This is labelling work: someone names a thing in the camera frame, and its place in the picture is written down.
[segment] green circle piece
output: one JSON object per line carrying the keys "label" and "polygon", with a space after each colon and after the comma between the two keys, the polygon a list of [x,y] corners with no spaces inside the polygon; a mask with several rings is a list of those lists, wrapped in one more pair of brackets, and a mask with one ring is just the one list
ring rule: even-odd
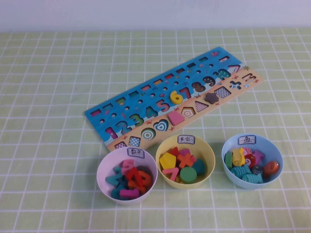
{"label": "green circle piece", "polygon": [[180,171],[180,179],[184,183],[193,183],[196,179],[196,171],[192,167],[184,167]]}

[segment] chinese character label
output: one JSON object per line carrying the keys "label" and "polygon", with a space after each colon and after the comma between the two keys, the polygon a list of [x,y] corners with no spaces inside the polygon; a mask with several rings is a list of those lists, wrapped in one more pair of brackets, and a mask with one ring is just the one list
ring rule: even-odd
{"label": "chinese character label", "polygon": [[195,136],[192,135],[179,135],[177,138],[177,143],[179,144],[194,144],[195,143]]}
{"label": "chinese character label", "polygon": [[127,149],[127,155],[132,157],[138,157],[138,158],[145,158],[145,153],[142,149],[129,147]]}
{"label": "chinese character label", "polygon": [[255,135],[248,135],[248,136],[239,137],[238,144],[239,145],[256,144],[256,136]]}

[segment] blue puzzle board section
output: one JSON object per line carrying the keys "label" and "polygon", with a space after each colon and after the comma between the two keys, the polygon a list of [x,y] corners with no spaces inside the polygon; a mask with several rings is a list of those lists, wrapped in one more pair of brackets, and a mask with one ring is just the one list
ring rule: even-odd
{"label": "blue puzzle board section", "polygon": [[217,47],[86,110],[85,115],[108,145],[145,121],[172,111],[176,107],[170,100],[173,91],[186,101],[230,77],[228,70],[241,65]]}

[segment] white wall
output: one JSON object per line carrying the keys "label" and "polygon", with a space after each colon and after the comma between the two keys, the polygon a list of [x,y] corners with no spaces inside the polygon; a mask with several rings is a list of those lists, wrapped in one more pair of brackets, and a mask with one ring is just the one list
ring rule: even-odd
{"label": "white wall", "polygon": [[311,0],[0,0],[0,31],[311,26]]}

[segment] orange fish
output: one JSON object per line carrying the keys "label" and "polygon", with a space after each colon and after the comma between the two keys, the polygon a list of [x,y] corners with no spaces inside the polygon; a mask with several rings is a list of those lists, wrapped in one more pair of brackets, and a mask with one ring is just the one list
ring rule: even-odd
{"label": "orange fish", "polygon": [[280,169],[280,164],[276,161],[270,161],[263,167],[263,176],[269,178],[271,175],[276,174]]}

